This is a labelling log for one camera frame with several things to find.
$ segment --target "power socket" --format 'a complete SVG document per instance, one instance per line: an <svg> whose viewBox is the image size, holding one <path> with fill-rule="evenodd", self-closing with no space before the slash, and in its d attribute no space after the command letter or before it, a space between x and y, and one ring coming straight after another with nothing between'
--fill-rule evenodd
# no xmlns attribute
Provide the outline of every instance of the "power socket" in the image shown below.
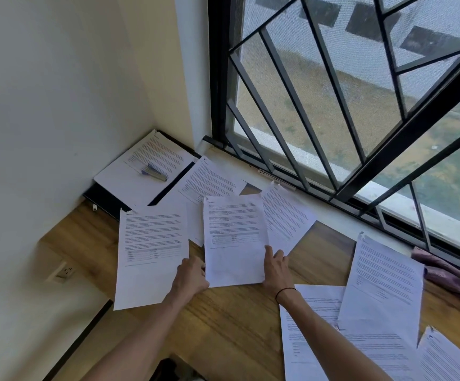
<svg viewBox="0 0 460 381"><path fill-rule="evenodd" d="M74 269L66 261L55 269L47 278L47 282L64 283L74 274Z"/></svg>

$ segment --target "wooden surface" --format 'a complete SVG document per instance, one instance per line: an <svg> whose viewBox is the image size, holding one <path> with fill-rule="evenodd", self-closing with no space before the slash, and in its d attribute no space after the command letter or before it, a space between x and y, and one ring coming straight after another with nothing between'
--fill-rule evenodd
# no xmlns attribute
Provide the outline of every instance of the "wooden surface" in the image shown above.
<svg viewBox="0 0 460 381"><path fill-rule="evenodd" d="M43 238L113 299L119 224L84 202ZM316 222L290 253L296 283L346 285L355 242ZM203 249L190 242L190 254ZM154 306L130 309L144 319ZM460 301L424 282L419 336L427 325L460 348ZM162 352L174 352L208 380L284 379L279 309L260 284L208 289L177 319Z"/></svg>

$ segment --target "paper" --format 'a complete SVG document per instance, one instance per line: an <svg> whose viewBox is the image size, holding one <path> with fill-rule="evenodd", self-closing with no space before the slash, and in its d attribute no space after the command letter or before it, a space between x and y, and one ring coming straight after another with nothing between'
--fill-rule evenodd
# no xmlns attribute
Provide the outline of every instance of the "paper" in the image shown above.
<svg viewBox="0 0 460 381"><path fill-rule="evenodd" d="M121 210L113 309L163 301L183 258L189 258L184 206L149 206L140 214Z"/></svg>
<svg viewBox="0 0 460 381"><path fill-rule="evenodd" d="M315 313L331 325L335 324L345 291L344 286L297 284L295 288ZM293 318L282 306L279 306L279 314L286 381L328 380Z"/></svg>
<svg viewBox="0 0 460 381"><path fill-rule="evenodd" d="M359 235L339 320L386 320L417 346L424 265Z"/></svg>
<svg viewBox="0 0 460 381"><path fill-rule="evenodd" d="M263 282L268 235L260 194L205 197L203 229L211 288Z"/></svg>
<svg viewBox="0 0 460 381"><path fill-rule="evenodd" d="M460 381L460 349L442 333L428 326L417 348L427 381Z"/></svg>
<svg viewBox="0 0 460 381"><path fill-rule="evenodd" d="M182 147L153 130L108 167L94 180L134 211L147 206L176 176L194 160ZM142 175L147 163L163 172L166 182Z"/></svg>
<svg viewBox="0 0 460 381"><path fill-rule="evenodd" d="M380 324L376 320L339 321L338 326L341 334L348 341L392 379L401 381L422 379L415 346L409 345L390 326Z"/></svg>
<svg viewBox="0 0 460 381"><path fill-rule="evenodd" d="M203 198L239 195L246 182L225 174L206 156L196 162L172 187L160 203L186 205L188 211L188 237L198 246L203 246Z"/></svg>
<svg viewBox="0 0 460 381"><path fill-rule="evenodd" d="M315 215L290 190L272 182L261 192L269 243L288 255L316 221Z"/></svg>

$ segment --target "fabric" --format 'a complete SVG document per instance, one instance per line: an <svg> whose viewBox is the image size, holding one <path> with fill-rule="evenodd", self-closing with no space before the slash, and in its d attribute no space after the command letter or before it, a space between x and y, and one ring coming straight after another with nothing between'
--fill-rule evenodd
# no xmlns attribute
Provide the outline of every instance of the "fabric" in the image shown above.
<svg viewBox="0 0 460 381"><path fill-rule="evenodd" d="M460 298L460 270L449 262L418 247L413 249L412 258L425 265L424 278Z"/></svg>

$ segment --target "hand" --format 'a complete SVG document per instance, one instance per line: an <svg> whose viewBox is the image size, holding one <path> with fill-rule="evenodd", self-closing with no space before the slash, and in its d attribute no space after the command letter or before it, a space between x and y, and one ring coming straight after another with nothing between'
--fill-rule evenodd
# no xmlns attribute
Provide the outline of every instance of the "hand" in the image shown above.
<svg viewBox="0 0 460 381"><path fill-rule="evenodd" d="M168 295L184 306L195 294L208 288L209 283L205 279L204 267L205 263L197 256L184 258L177 266L177 275Z"/></svg>
<svg viewBox="0 0 460 381"><path fill-rule="evenodd" d="M288 259L288 256L284 256L283 250L278 250L273 256L272 247L265 246L265 260L263 261L265 281L263 281L263 286L267 293L273 297L279 290L295 287L288 269Z"/></svg>

